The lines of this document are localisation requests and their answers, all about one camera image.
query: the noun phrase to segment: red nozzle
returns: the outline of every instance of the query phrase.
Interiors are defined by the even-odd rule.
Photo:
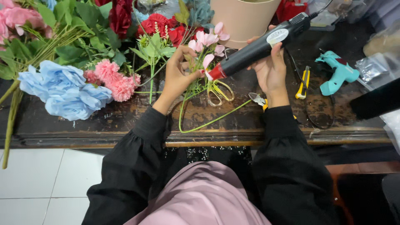
[[[216,79],[221,79],[221,78],[227,77],[224,70],[221,67],[220,62],[210,72],[208,72],[208,73],[206,72],[206,75],[209,80],[216,80]]]

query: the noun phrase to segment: black sleeve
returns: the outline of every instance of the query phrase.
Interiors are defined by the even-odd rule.
[[[290,106],[267,109],[264,145],[253,162],[262,212],[274,225],[337,224],[332,179],[307,145]]]
[[[103,158],[102,182],[89,188],[83,225],[124,224],[147,207],[160,168],[166,116],[149,107]]]

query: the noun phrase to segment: teal glue gun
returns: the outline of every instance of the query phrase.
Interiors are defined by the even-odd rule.
[[[322,95],[328,96],[339,90],[344,81],[349,83],[357,80],[360,72],[349,66],[349,64],[336,55],[333,51],[324,52],[318,57],[315,62],[326,62],[333,70],[333,76],[329,81],[326,81],[320,86]]]

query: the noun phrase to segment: power cord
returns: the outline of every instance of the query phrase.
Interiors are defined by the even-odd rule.
[[[286,52],[288,53],[288,55],[290,56],[290,59],[291,59],[291,60],[290,60],[290,64],[291,64],[292,68],[294,67],[294,69],[295,69],[296,72],[297,72],[297,76],[300,78],[301,82],[303,82],[303,85],[304,85],[304,87],[306,87],[306,90],[308,90],[308,87],[307,87],[307,85],[306,85],[306,82],[305,82],[305,81],[303,80],[303,78],[300,76],[299,69],[298,69],[298,67],[297,67],[297,65],[296,65],[296,62],[294,61],[293,56],[289,53],[289,51],[288,51],[287,48],[286,48],[285,50],[286,50]],[[306,106],[305,106],[305,108],[306,108],[306,115],[307,115],[309,121],[311,122],[311,124],[312,124],[314,127],[316,127],[316,128],[326,130],[326,129],[331,128],[332,125],[335,123],[335,103],[336,103],[336,101],[335,101],[335,98],[333,97],[332,94],[331,94],[329,97],[330,97],[330,100],[331,100],[331,103],[332,103],[332,118],[333,118],[333,119],[332,119],[332,123],[331,123],[330,125],[326,126],[326,127],[322,127],[322,126],[316,124],[316,123],[311,119],[310,114],[308,113],[308,110],[307,110],[307,106],[308,106],[308,104],[307,104],[307,95],[306,95],[306,98],[304,99],[304,101],[305,101],[305,103],[306,103]]]

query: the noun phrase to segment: white tile floor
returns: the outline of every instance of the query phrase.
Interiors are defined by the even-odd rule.
[[[0,169],[0,224],[80,225],[102,159],[71,149],[12,149]]]

